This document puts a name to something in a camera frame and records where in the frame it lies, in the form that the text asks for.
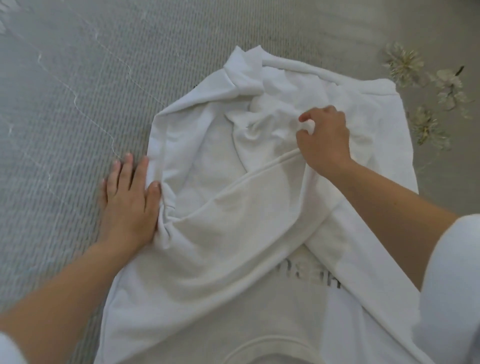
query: sweatshirt sleeve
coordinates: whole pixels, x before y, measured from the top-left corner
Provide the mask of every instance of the sweatshirt sleeve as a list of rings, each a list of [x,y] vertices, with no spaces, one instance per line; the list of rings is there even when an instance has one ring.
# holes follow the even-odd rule
[[[436,364],[460,364],[479,327],[480,215],[471,215],[443,234],[430,257],[413,339]]]
[[[0,361],[8,364],[27,364],[17,345],[0,332]]]

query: person's left hand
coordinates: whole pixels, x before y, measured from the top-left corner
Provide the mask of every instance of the person's left hand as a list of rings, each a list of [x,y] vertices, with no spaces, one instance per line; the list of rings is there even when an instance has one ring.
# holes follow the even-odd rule
[[[145,191],[148,158],[139,162],[134,176],[133,155],[125,156],[123,165],[116,160],[107,180],[100,184],[99,205],[102,210],[99,243],[122,249],[131,255],[151,242],[160,205],[159,182]]]

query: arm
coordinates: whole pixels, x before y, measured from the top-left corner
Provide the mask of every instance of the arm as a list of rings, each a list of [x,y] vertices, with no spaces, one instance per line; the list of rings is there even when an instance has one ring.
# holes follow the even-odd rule
[[[151,241],[160,188],[154,182],[145,194],[146,157],[133,179],[132,165],[133,157],[128,154],[123,167],[116,161],[108,181],[102,181],[98,242],[0,316],[0,331],[16,342],[30,364],[59,364],[68,359],[115,275]]]
[[[309,119],[315,122],[313,134],[297,133],[305,160],[340,190],[420,289],[434,247],[458,216],[354,162],[344,113],[329,106],[299,117]]]

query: person's right arm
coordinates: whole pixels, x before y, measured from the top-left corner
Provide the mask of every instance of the person's right arm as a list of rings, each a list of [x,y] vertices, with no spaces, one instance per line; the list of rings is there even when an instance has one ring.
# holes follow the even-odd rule
[[[315,122],[313,134],[297,133],[306,162],[340,190],[420,290],[433,249],[458,216],[353,161],[345,114],[335,107],[299,117],[307,120]]]

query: gray surface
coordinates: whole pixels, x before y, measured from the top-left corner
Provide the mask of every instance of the gray surface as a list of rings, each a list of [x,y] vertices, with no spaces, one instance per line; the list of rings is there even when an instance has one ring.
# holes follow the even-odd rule
[[[0,0],[0,5],[13,0]],[[432,71],[466,66],[480,101],[477,0],[18,0],[0,10],[0,308],[94,240],[95,188],[115,153],[145,153],[153,116],[236,45],[262,45],[360,79],[385,77],[379,51],[400,40]],[[414,108],[434,90],[402,91]],[[480,103],[442,116],[453,150],[416,148],[421,193],[478,211]],[[94,357],[100,310],[73,363]]]

